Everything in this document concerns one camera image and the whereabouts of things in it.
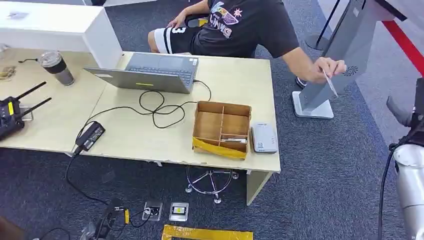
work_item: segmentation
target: graphic print on shirt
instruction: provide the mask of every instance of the graphic print on shirt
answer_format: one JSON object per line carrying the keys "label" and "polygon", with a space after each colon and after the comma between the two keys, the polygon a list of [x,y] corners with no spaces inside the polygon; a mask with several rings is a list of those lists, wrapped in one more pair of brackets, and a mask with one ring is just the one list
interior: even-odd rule
{"label": "graphic print on shirt", "polygon": [[229,28],[230,25],[239,23],[236,17],[242,17],[242,10],[237,8],[232,15],[228,10],[222,7],[224,3],[222,1],[217,2],[210,9],[209,25],[216,29],[219,29],[226,39],[229,39],[233,30]]}

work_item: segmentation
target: card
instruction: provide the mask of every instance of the card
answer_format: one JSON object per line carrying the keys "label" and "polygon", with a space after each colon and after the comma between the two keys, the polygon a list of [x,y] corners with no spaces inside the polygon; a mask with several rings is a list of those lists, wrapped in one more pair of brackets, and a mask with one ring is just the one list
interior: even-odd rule
{"label": "card", "polygon": [[339,95],[336,92],[336,89],[334,88],[333,82],[331,81],[331,78],[329,78],[326,74],[326,71],[324,71],[324,69],[322,70],[322,72],[324,73],[325,79],[327,79],[327,83],[330,86],[332,92],[335,94],[336,97],[338,97]]}

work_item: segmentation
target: gray carpet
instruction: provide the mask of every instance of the gray carpet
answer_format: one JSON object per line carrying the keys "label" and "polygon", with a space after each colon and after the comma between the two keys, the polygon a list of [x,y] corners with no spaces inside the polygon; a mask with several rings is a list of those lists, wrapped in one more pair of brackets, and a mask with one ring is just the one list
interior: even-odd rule
{"label": "gray carpet", "polygon": [[[307,33],[319,32],[325,20],[315,0],[284,2],[300,40]],[[107,13],[124,50],[148,51],[147,32],[166,25],[187,4],[185,0],[159,0],[110,7]],[[313,58],[320,54],[307,53]],[[271,58],[262,47],[256,55]],[[251,206],[245,206],[244,172],[222,194],[218,205],[210,196],[184,192],[185,169],[179,165],[159,168],[153,163],[82,156],[72,166],[71,178],[98,198],[122,198],[132,212],[142,210],[146,200],[164,202],[161,221],[140,229],[128,227],[122,239],[158,240],[164,224],[251,231],[256,240],[375,239],[387,147],[357,85],[352,83],[331,101],[333,120],[297,118],[290,98],[299,89],[293,75],[280,59],[272,60],[271,67],[282,172],[272,176]],[[26,229],[30,237],[60,226],[77,239],[103,206],[66,185],[68,160],[59,153],[0,149],[0,215]],[[110,172],[114,178],[107,181],[104,176]],[[170,203],[180,201],[190,204],[188,222],[169,222]],[[384,239],[405,238],[398,205],[391,168]]]}

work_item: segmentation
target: person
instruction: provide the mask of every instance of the person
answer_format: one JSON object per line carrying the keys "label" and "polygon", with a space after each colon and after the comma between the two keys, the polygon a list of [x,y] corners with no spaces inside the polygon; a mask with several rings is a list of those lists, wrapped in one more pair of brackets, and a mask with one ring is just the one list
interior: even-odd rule
{"label": "person", "polygon": [[[181,27],[189,15],[209,14],[202,27]],[[202,0],[191,5],[166,28],[148,33],[153,53],[252,58],[257,45],[273,58],[282,57],[299,79],[325,83],[346,71],[343,60],[320,57],[315,63],[299,47],[292,22],[279,0]]]}

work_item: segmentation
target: laptop lid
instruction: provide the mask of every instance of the laptop lid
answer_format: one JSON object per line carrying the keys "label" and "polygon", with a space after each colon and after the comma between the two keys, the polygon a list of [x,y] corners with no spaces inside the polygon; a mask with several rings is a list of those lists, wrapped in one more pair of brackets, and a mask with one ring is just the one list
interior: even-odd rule
{"label": "laptop lid", "polygon": [[121,89],[156,90],[168,93],[189,94],[190,90],[180,77],[116,69],[84,67],[86,71]]}

